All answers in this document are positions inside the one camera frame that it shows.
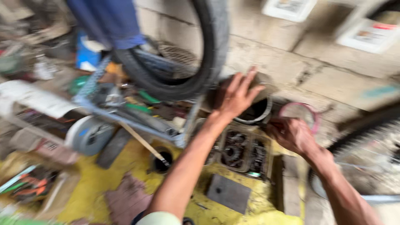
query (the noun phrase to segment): forearm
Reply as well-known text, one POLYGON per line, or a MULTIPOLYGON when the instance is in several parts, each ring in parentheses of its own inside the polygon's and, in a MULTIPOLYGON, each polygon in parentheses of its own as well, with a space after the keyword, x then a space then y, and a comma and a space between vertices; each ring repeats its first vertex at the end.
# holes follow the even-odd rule
POLYGON ((183 218, 186 205, 200 176, 204 162, 219 134, 230 122, 212 113, 203 127, 170 168, 164 182, 153 196, 145 215, 166 211, 183 218))
POLYGON ((317 147, 303 157, 317 172, 338 225, 381 225, 378 216, 337 168, 333 155, 317 147))

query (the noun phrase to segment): green cloth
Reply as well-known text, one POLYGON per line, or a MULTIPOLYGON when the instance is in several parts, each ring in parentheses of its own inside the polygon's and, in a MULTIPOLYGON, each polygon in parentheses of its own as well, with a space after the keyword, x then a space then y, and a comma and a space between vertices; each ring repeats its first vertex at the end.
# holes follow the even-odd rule
POLYGON ((63 223, 54 223, 47 221, 38 221, 33 219, 22 219, 17 216, 0 216, 1 225, 64 225, 63 223))

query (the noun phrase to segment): yellow painted floor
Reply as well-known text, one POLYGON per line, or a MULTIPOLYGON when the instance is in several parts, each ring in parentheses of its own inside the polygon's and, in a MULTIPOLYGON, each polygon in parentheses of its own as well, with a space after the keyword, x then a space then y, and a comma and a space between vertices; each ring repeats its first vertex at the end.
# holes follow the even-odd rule
MULTIPOLYGON (((180 154, 180 149, 168 147, 174 159, 180 154)), ((163 175, 149 169, 149 151, 138 141, 132 139, 120 153, 108 170, 103 170, 95 164, 97 156, 80 157, 79 167, 81 180, 75 188, 64 211, 58 216, 60 222, 71 222, 76 219, 86 218, 90 222, 112 224, 109 218, 107 203, 104 193, 114 190, 120 184, 125 172, 131 171, 132 175, 146 184, 146 192, 153 193, 163 179, 163 175)), ((277 211, 268 198, 272 197, 271 186, 268 182, 246 178, 230 172, 225 167, 214 163, 205 166, 197 186, 186 208, 186 217, 190 217, 197 225, 211 224, 268 224, 268 225, 300 225, 303 220, 299 217, 287 216, 277 211), (252 189, 245 215, 235 212, 219 203, 208 199, 204 193, 209 179, 213 173, 220 174, 231 180, 239 182, 252 189)))

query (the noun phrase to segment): human arm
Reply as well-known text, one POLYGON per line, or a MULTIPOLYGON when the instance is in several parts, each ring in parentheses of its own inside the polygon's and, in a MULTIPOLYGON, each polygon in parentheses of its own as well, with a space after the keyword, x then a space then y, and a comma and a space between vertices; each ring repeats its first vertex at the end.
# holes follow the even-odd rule
POLYGON ((253 67, 246 77, 243 77, 241 73, 236 73, 231 80, 224 83, 223 95, 220 98, 222 101, 218 108, 210 114, 200 131, 170 168, 164 182, 155 192, 144 216, 163 211, 182 220, 204 162, 215 140, 234 117, 240 115, 251 105, 253 99, 264 88, 256 86, 248 90, 255 75, 256 69, 253 67))
POLYGON ((338 225, 382 225, 378 216, 346 180, 330 151, 319 146, 300 119, 273 119, 267 133, 284 148, 303 157, 318 174, 338 225))

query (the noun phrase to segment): cracked wall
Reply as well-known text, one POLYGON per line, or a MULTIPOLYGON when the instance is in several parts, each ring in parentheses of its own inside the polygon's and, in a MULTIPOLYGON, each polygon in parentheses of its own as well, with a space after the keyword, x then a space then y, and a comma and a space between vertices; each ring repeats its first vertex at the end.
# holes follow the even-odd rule
MULTIPOLYGON (((360 0, 319 0, 307 20, 294 23, 261 14, 260 0, 227 0, 229 70, 258 64, 280 91, 275 98, 300 101, 341 123, 397 101, 391 76, 400 72, 400 42, 383 54, 335 44, 333 32, 360 0)), ((188 0, 136 0, 142 31, 202 54, 201 29, 188 0)))

